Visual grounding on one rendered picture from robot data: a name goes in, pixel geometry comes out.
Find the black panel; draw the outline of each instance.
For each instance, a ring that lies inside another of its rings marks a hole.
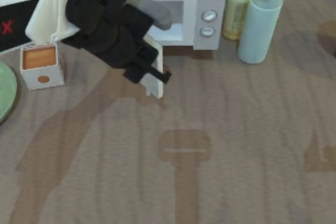
[[[39,0],[0,7],[0,52],[30,42],[25,30]]]

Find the yellow bottle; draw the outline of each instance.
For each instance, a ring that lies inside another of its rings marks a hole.
[[[239,40],[243,30],[249,0],[226,0],[223,37],[230,40]]]

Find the wooden table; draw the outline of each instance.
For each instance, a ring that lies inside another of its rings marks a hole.
[[[0,126],[1,224],[335,223],[336,1],[286,1],[257,66],[234,42],[168,48],[159,101],[88,53],[61,52],[66,85],[28,92],[19,77]],[[18,70],[17,52],[1,59]],[[167,162],[161,141],[194,139],[208,160],[177,186],[188,150]]]

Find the red x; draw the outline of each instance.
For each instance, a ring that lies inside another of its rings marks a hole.
[[[8,22],[2,22],[2,25],[4,26],[4,30],[2,31],[2,35],[5,35],[6,33],[12,33],[12,25],[13,21],[10,20]]]

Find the microwave window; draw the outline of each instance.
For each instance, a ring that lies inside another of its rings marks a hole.
[[[173,15],[171,29],[163,31],[152,27],[149,34],[158,41],[179,42],[183,40],[183,1],[159,1],[160,4],[170,9]]]

